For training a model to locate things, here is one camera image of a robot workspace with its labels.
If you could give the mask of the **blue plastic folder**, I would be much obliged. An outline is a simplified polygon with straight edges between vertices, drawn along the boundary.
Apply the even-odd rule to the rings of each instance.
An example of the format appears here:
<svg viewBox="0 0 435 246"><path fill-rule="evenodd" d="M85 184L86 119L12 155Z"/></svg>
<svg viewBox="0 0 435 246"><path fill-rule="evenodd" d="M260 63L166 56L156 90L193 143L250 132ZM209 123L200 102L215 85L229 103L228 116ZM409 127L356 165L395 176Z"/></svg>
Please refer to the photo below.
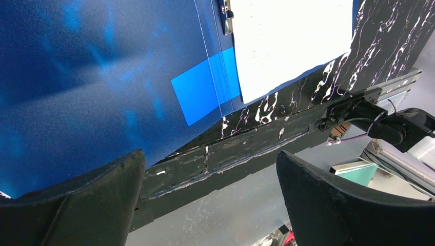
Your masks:
<svg viewBox="0 0 435 246"><path fill-rule="evenodd" d="M279 90L322 65L243 103L233 17L225 1L1 1L1 197L277 119Z"/></svg>

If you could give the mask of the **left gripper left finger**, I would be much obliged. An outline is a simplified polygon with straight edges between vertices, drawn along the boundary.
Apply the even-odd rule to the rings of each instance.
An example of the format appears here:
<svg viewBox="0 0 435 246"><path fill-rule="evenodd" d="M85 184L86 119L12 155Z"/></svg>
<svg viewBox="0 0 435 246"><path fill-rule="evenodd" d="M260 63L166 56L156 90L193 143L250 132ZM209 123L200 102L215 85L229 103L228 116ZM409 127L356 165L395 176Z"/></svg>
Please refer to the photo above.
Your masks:
<svg viewBox="0 0 435 246"><path fill-rule="evenodd" d="M1 245L124 245L145 164L136 149L62 183L1 199Z"/></svg>

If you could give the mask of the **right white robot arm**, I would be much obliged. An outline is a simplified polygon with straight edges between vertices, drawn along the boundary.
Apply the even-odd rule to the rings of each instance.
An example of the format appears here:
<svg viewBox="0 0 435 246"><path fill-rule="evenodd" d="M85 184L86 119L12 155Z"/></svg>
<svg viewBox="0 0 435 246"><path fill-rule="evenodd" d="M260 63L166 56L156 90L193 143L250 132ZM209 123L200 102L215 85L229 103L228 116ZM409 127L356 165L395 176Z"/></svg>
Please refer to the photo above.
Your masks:
<svg viewBox="0 0 435 246"><path fill-rule="evenodd" d="M374 139L382 139L402 153L425 137L434 139L434 116L418 108L388 114L388 111L360 97L334 104L327 110L319 129L327 131L350 123Z"/></svg>

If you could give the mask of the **white printed paper sheet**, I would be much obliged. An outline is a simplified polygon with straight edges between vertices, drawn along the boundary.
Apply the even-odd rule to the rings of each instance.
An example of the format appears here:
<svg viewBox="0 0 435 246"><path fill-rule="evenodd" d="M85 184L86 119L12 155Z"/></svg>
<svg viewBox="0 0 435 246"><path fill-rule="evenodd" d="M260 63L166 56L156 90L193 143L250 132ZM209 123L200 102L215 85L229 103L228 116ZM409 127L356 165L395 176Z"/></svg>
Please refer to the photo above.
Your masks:
<svg viewBox="0 0 435 246"><path fill-rule="evenodd" d="M350 47L353 1L231 1L230 5L245 104Z"/></svg>

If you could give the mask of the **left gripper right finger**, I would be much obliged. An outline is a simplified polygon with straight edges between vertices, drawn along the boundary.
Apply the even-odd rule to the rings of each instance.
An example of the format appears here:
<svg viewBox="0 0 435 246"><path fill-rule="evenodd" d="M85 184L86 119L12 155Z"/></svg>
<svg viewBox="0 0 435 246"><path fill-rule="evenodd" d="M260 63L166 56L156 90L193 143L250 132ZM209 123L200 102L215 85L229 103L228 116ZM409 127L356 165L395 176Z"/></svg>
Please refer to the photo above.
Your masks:
<svg viewBox="0 0 435 246"><path fill-rule="evenodd" d="M374 190L282 151L276 172L298 245L434 245L434 203Z"/></svg>

